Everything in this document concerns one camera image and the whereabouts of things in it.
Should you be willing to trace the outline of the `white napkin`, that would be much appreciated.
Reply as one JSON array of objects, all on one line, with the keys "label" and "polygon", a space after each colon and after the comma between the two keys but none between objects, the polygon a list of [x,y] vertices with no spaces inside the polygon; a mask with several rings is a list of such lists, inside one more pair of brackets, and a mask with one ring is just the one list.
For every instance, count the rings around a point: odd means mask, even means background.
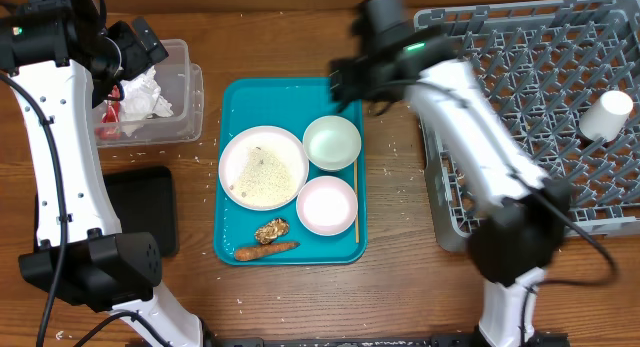
[{"label": "white napkin", "polygon": [[132,124],[132,121],[174,115],[172,104],[161,95],[162,89],[155,75],[156,70],[151,67],[133,80],[121,82],[124,99],[120,102],[119,119],[121,130],[128,137],[142,127],[141,124]]}]

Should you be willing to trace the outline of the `red snack wrapper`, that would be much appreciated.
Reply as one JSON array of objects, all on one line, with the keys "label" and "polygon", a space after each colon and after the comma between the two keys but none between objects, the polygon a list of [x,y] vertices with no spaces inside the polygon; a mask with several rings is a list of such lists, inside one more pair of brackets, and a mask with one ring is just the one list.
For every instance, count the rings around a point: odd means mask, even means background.
[{"label": "red snack wrapper", "polygon": [[107,127],[99,127],[95,133],[101,140],[117,140],[121,137],[118,123],[120,122],[121,106],[119,99],[122,97],[122,93],[117,86],[114,86],[108,97],[109,99],[105,101],[106,111],[101,118],[101,123],[107,124]]}]

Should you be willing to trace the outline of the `pale green bowl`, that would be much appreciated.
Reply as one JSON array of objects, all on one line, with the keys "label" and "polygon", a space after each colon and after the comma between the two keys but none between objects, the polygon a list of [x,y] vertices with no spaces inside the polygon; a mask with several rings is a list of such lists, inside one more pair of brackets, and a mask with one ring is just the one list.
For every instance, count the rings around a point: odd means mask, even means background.
[{"label": "pale green bowl", "polygon": [[309,161],[329,172],[351,165],[362,149],[357,127],[346,118],[335,115],[314,120],[306,128],[302,143]]}]

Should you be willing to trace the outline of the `wooden chopstick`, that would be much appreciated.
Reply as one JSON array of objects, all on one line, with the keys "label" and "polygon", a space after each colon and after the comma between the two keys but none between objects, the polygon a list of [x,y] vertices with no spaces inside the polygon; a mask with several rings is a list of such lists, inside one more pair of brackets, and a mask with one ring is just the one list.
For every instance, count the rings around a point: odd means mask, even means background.
[{"label": "wooden chopstick", "polygon": [[360,232],[359,232],[359,200],[358,200],[358,160],[357,158],[353,162],[353,190],[355,195],[355,218],[354,218],[354,233],[355,233],[355,243],[360,243]]}]

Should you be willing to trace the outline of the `small white bowl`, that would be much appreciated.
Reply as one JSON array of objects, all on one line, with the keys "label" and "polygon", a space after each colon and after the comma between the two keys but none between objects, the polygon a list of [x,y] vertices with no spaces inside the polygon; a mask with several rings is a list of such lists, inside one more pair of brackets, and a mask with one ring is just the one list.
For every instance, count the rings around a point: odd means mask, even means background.
[{"label": "small white bowl", "polygon": [[296,212],[302,225],[319,236],[345,232],[355,218],[353,188],[334,176],[320,176],[307,182],[296,199]]}]

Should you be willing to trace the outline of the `white cup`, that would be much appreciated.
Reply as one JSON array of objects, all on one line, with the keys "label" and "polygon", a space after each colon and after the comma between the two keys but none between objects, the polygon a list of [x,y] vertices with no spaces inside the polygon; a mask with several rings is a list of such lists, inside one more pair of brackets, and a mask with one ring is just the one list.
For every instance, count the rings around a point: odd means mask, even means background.
[{"label": "white cup", "polygon": [[625,92],[606,91],[581,115],[580,133],[591,141],[603,138],[605,142],[611,142],[624,127],[632,108],[632,98]]}]

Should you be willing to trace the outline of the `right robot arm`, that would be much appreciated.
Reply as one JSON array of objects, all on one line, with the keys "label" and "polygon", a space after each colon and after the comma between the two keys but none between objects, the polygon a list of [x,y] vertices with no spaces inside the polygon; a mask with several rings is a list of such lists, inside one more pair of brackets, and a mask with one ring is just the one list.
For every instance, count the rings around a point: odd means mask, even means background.
[{"label": "right robot arm", "polygon": [[472,343],[534,345],[534,295],[564,242],[569,184],[551,180],[516,143],[439,28],[414,29],[403,0],[364,0],[356,10],[359,52],[330,62],[332,100],[340,110],[405,101],[439,135],[482,214],[466,247],[485,280]]}]

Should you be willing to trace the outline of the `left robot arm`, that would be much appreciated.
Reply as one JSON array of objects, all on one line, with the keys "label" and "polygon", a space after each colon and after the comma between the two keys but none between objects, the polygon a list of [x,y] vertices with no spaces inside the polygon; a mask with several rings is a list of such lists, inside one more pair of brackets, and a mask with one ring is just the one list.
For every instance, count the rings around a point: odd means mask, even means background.
[{"label": "left robot arm", "polygon": [[36,247],[19,259],[50,300],[123,320],[151,346],[211,346],[204,321],[162,280],[147,231],[124,232],[104,184],[92,111],[168,53],[148,23],[106,21],[104,0],[26,0],[1,21],[1,79],[27,130]]}]

